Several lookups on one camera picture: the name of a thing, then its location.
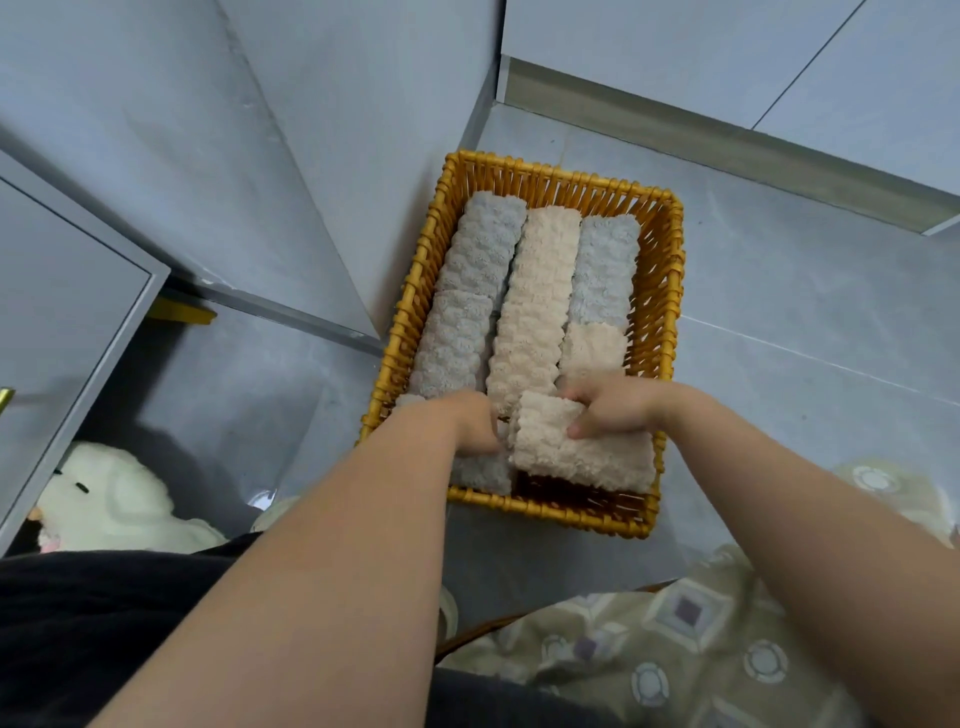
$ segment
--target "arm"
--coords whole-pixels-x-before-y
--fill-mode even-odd
[[[458,448],[487,398],[392,414],[240,558],[94,726],[422,725]]]
[[[571,437],[666,432],[797,627],[887,725],[956,724],[960,557],[682,384],[588,377]]]

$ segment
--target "person's left hand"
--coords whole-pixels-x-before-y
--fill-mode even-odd
[[[496,438],[496,413],[482,392],[462,389],[432,400],[449,413],[457,431],[457,453],[491,455],[500,450]]]

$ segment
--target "cabinet panel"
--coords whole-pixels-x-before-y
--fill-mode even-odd
[[[508,0],[507,56],[751,128],[856,0]]]
[[[0,518],[110,348],[150,274],[0,182]]]
[[[757,126],[960,194],[960,5],[867,0]]]

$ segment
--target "stuffed animal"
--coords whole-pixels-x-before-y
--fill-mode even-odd
[[[166,486],[130,453],[73,443],[47,483],[33,518],[40,551],[142,548],[194,553],[227,539],[209,523],[173,515]]]

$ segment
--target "person's right arm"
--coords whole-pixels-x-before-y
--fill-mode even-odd
[[[885,725],[960,725],[960,555],[674,382],[588,376],[570,437],[662,430],[771,594]]]

